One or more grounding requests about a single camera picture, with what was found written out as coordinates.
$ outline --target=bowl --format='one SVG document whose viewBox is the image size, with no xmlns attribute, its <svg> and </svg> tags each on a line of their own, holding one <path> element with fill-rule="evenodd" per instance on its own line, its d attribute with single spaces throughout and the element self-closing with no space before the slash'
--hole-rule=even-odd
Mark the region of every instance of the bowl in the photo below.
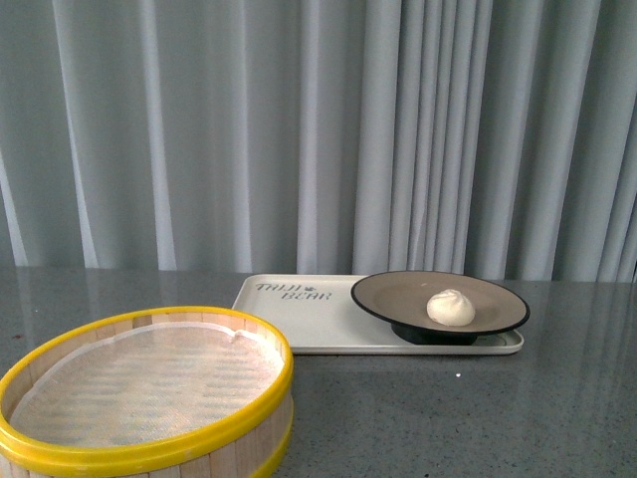
<svg viewBox="0 0 637 478">
<path fill-rule="evenodd" d="M 471 301 L 476 309 L 471 324 L 445 326 L 428 316 L 427 302 L 446 289 L 460 291 Z M 520 327 L 531 313 L 524 299 L 503 286 L 445 272 L 374 274 L 357 281 L 351 296 L 363 310 L 390 323 L 396 335 L 421 345 L 470 345 L 478 336 Z"/>
</svg>

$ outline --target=gray curtain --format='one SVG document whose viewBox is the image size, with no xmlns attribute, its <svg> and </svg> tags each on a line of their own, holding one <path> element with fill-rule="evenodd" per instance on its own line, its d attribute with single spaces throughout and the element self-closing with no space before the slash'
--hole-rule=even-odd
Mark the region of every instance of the gray curtain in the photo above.
<svg viewBox="0 0 637 478">
<path fill-rule="evenodd" d="M 637 2 L 0 1 L 0 265 L 634 282 Z"/>
</svg>

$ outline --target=plate rim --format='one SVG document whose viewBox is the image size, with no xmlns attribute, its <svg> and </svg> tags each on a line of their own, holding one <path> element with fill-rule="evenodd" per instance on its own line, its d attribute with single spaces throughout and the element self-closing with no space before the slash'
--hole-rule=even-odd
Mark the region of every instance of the plate rim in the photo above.
<svg viewBox="0 0 637 478">
<path fill-rule="evenodd" d="M 490 329 L 487 331 L 477 331 L 477 332 L 467 332 L 467 331 L 455 331 L 453 330 L 453 328 L 451 326 L 444 326 L 441 324 L 442 327 L 446 327 L 448 328 L 448 330 L 439 330 L 439 329 L 430 329 L 428 327 L 419 327 L 419 326 L 415 326 L 413 324 L 406 324 L 404 322 L 395 320 L 395 319 L 391 319 L 387 316 L 384 316 L 372 309 L 370 309 L 369 307 L 367 307 L 365 304 L 363 304 L 357 297 L 356 297 L 356 288 L 360 286 L 361 283 L 363 283 L 364 281 L 367 281 L 371 278 L 374 277 L 378 277 L 378 276 L 386 276 L 389 274 L 433 274 L 433 275 L 442 275 L 442 276 L 455 276 L 455 277 L 464 277 L 464 278 L 468 278 L 474 281 L 478 281 L 478 282 L 483 282 L 483 283 L 487 283 L 490 284 L 494 287 L 498 287 L 500 289 L 503 289 L 505 291 L 507 291 L 508 293 L 512 294 L 515 298 L 517 298 L 519 301 L 522 302 L 522 304 L 525 306 L 525 315 L 524 317 L 518 321 L 515 322 L 514 324 L 511 324 L 509 326 L 503 327 L 503 328 L 499 328 L 499 329 Z M 480 279 L 477 277 L 473 277 L 473 276 L 469 276 L 467 274 L 457 274 L 454 272 L 442 272 L 442 271 L 410 271 L 410 270 L 403 270 L 403 271 L 387 271 L 387 272 L 379 272 L 379 273 L 375 273 L 375 274 L 370 274 L 368 276 L 363 277 L 362 279 L 359 279 L 358 281 L 356 281 L 352 286 L 351 289 L 349 291 L 351 298 L 354 300 L 354 302 L 361 307 L 365 312 L 367 312 L 368 314 L 371 314 L 374 317 L 377 317 L 378 319 L 388 322 L 390 324 L 395 324 L 397 326 L 400 327 L 406 327 L 406 328 L 410 328 L 410 329 L 415 329 L 417 331 L 423 332 L 423 333 L 427 333 L 427 334 L 432 334 L 432 335 L 438 335 L 438 336 L 447 336 L 447 337 L 458 337 L 458 338 L 463 338 L 463 337 L 477 337 L 477 336 L 490 336 L 490 335 L 494 335 L 494 334 L 501 334 L 504 332 L 508 332 L 508 331 L 512 331 L 513 329 L 516 329 L 518 327 L 521 327 L 522 325 L 524 325 L 528 320 L 529 317 L 531 316 L 531 308 L 529 307 L 529 304 L 527 303 L 527 301 L 525 301 L 520 294 L 512 291 L 511 289 L 509 289 L 506 286 L 503 286 L 501 284 L 496 284 L 492 281 L 486 280 L 486 279 Z"/>
</svg>

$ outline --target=gray countertop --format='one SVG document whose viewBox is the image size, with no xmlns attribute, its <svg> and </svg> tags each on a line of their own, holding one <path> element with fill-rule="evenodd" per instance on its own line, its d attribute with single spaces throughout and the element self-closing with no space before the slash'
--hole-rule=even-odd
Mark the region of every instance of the gray countertop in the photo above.
<svg viewBox="0 0 637 478">
<path fill-rule="evenodd" d="M 247 277 L 0 269 L 0 372 L 97 319 L 231 307 Z M 633 288 L 499 284 L 531 307 L 514 355 L 295 357 L 293 437 L 276 476 L 637 476 Z"/>
</svg>

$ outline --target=white bun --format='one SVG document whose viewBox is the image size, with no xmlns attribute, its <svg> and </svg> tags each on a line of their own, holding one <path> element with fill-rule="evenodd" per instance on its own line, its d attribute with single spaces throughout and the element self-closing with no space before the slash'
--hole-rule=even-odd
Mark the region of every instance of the white bun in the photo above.
<svg viewBox="0 0 637 478">
<path fill-rule="evenodd" d="M 468 326 L 476 317 L 476 309 L 467 297 L 455 289 L 442 291 L 427 303 L 429 318 L 444 326 Z"/>
</svg>

